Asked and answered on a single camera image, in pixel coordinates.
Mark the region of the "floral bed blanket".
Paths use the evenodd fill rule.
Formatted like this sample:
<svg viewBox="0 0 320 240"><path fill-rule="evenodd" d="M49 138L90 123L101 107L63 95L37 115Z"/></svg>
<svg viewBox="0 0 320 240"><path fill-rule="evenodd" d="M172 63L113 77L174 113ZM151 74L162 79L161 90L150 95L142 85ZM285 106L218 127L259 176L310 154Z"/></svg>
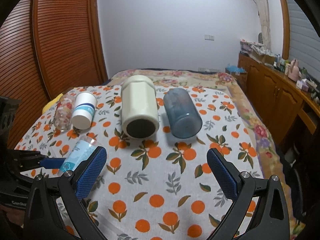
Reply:
<svg viewBox="0 0 320 240"><path fill-rule="evenodd" d="M130 140L117 123L110 127L106 215L119 239L206 239L232 203L207 164L207 151L216 148L255 178L280 175L272 136L228 74L136 69L118 73L112 84L134 75L156 86L159 130L150 139ZM170 130L163 99L173 88L189 93L202 119L199 133L188 139Z"/></svg>

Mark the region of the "wooden louvered wardrobe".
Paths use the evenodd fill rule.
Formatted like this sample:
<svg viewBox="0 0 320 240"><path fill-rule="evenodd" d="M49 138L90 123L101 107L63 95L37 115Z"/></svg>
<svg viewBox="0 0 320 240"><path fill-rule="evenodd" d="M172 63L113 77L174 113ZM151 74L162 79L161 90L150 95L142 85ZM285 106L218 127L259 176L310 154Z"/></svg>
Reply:
<svg viewBox="0 0 320 240"><path fill-rule="evenodd" d="M19 0L1 26L1 95L20 100L8 147L40 131L42 107L107 80L97 0Z"/></svg>

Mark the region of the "grey window blind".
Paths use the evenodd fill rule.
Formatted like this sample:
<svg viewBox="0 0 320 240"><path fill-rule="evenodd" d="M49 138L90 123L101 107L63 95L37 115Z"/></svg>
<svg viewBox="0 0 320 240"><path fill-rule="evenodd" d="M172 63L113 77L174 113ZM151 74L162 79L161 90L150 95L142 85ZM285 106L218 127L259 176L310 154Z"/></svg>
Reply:
<svg viewBox="0 0 320 240"><path fill-rule="evenodd" d="M320 45L311 22L294 0L286 0L290 23L289 59L297 59L299 68L319 80Z"/></svg>

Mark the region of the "white paper cup blue stripe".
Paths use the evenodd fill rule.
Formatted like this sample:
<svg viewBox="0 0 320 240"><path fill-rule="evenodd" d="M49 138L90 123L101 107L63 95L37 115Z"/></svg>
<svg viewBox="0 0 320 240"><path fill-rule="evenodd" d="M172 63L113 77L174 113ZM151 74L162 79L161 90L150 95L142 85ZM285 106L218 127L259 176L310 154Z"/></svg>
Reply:
<svg viewBox="0 0 320 240"><path fill-rule="evenodd" d="M80 130L91 127L97 106L97 98L89 92L81 92L75 98L74 109L71 117L72 125Z"/></svg>

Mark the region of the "orange-print white cloth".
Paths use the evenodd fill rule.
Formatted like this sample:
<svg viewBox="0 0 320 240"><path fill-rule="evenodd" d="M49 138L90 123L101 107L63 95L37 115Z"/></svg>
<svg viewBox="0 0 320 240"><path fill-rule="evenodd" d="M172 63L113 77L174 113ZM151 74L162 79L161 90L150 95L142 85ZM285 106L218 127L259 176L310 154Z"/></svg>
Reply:
<svg viewBox="0 0 320 240"><path fill-rule="evenodd" d="M18 150L66 157L83 136L107 150L107 162L85 206L108 239L206 239L231 205L207 164L214 147L238 170L263 176L235 101L209 88L187 87L203 125L189 139L170 131L163 98L169 88L156 88L159 130L135 140L121 128L120 86L87 87L98 101L87 131L58 131L50 108L16 145Z"/></svg>

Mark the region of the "yellow plush blanket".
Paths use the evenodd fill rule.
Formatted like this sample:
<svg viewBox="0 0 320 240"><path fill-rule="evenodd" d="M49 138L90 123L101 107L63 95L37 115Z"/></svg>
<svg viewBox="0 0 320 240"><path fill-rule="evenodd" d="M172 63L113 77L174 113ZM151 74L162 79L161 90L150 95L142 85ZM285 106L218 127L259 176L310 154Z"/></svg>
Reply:
<svg viewBox="0 0 320 240"><path fill-rule="evenodd" d="M42 109L42 115L44 115L44 113L46 111L48 111L48 109L50 109L51 107L53 107L59 100L60 98L63 96L63 93L60 93L55 99L53 99L52 101L48 102Z"/></svg>

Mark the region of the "white wall switch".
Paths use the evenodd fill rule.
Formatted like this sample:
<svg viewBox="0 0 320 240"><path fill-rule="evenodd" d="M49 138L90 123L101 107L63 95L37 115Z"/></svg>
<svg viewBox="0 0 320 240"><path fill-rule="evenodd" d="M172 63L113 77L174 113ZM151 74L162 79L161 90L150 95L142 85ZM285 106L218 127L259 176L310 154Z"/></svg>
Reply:
<svg viewBox="0 0 320 240"><path fill-rule="evenodd" d="M208 40L208 41L213 41L214 40L214 36L213 35L205 35L204 39Z"/></svg>

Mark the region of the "pink kettle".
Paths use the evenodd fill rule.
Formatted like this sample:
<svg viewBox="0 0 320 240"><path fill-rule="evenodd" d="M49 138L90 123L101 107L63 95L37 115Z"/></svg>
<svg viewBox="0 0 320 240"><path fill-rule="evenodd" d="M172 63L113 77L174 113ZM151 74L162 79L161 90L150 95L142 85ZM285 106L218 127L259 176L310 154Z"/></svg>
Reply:
<svg viewBox="0 0 320 240"><path fill-rule="evenodd" d="M298 60L293 59L290 63L289 70L288 70L288 78L294 82L297 82L299 79L299 67L298 67Z"/></svg>

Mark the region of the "wall power strip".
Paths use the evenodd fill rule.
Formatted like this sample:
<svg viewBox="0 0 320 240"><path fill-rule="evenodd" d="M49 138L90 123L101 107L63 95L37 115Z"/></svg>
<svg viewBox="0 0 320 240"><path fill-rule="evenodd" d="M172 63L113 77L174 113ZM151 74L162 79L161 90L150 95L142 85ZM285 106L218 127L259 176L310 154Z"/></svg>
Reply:
<svg viewBox="0 0 320 240"><path fill-rule="evenodd" d="M202 73L220 73L220 69L213 69L213 68L199 68L198 72Z"/></svg>

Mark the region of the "clear cup light-blue label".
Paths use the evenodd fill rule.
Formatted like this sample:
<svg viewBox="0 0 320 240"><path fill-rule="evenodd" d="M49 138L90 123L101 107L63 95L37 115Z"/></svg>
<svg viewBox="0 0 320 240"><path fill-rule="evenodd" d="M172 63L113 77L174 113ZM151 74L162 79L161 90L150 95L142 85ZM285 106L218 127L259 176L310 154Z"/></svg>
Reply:
<svg viewBox="0 0 320 240"><path fill-rule="evenodd" d="M59 168L58 175L61 176L68 170L75 171L79 164L86 161L98 146L101 144L93 138L86 135L81 136Z"/></svg>

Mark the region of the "blue tissue pack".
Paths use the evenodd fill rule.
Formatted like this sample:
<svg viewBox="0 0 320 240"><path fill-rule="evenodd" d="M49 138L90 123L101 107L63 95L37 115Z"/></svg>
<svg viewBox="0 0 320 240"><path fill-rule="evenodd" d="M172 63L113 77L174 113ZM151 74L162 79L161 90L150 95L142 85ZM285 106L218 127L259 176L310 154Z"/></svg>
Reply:
<svg viewBox="0 0 320 240"><path fill-rule="evenodd" d="M225 68L225 72L227 74L236 75L236 76L247 74L247 72L244 70L244 68L242 68L242 67L239 68L237 66L230 65L230 64Z"/></svg>

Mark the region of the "clear floral glass cup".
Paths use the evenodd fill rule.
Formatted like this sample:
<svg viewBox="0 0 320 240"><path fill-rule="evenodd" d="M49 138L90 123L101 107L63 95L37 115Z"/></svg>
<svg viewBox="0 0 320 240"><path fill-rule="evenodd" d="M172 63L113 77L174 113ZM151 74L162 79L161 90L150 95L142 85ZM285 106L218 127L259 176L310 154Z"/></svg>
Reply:
<svg viewBox="0 0 320 240"><path fill-rule="evenodd" d="M67 131L71 127L71 118L75 97L69 94L61 96L57 102L57 108L54 115L54 126L61 132Z"/></svg>

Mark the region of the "wooden sideboard cabinet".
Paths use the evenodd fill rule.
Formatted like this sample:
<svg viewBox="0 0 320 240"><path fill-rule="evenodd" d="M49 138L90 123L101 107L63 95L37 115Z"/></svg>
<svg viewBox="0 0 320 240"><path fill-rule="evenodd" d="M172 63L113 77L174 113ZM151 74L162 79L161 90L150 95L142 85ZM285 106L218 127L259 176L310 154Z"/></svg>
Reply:
<svg viewBox="0 0 320 240"><path fill-rule="evenodd" d="M246 95L279 144L289 133L314 135L319 129L319 105L283 73L239 53L238 66L247 72Z"/></svg>

